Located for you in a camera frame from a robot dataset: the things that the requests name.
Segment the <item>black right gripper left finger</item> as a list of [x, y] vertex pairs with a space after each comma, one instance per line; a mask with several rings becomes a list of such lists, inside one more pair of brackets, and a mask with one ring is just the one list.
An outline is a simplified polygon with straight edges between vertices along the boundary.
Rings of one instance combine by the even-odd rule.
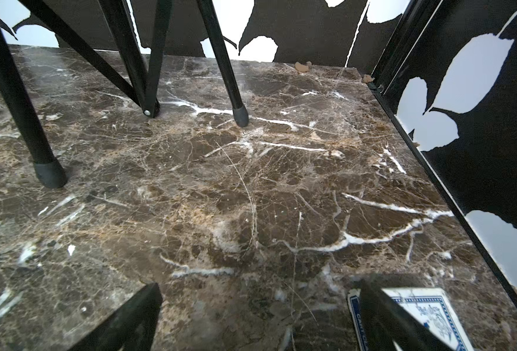
[[71, 349], [150, 350], [162, 303], [159, 285], [145, 285]]

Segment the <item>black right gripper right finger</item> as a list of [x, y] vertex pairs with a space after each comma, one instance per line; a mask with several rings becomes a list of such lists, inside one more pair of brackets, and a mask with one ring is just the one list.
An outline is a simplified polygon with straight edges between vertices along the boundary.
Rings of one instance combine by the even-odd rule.
[[360, 281], [360, 319], [369, 350], [449, 350], [378, 285]]

